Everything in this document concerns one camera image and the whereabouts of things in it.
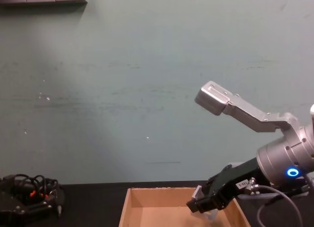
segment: open cardboard box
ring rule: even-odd
[[[236,200],[214,221],[192,215],[186,202],[195,188],[128,189],[119,227],[250,227]]]

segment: painted wall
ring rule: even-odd
[[[314,0],[89,0],[2,9],[0,176],[198,180],[279,137],[194,103],[214,80],[310,122]]]

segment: black table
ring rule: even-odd
[[[64,185],[66,202],[62,217],[57,219],[51,215],[48,219],[27,227],[118,227],[128,188],[196,187],[204,183],[205,181],[170,181]],[[264,202],[238,199],[251,227],[260,227],[256,220],[256,213]],[[313,214],[308,206],[312,206],[314,198],[297,199],[295,203],[302,212],[305,227],[313,226]],[[285,200],[265,208],[261,218],[267,227],[297,226],[296,215]]]

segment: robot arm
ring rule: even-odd
[[[300,126],[290,113],[265,113],[213,81],[201,88],[195,101],[212,114],[223,112],[256,132],[274,132],[279,128],[284,136],[259,148],[256,158],[237,167],[227,166],[210,178],[202,186],[202,197],[187,203],[192,212],[223,209],[234,197],[250,191],[252,182],[282,186],[314,171],[312,124]]]

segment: sticker label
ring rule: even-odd
[[[248,185],[248,183],[249,183],[249,181],[247,179],[245,179],[239,183],[236,183],[235,185],[237,186],[238,189],[243,189]]]

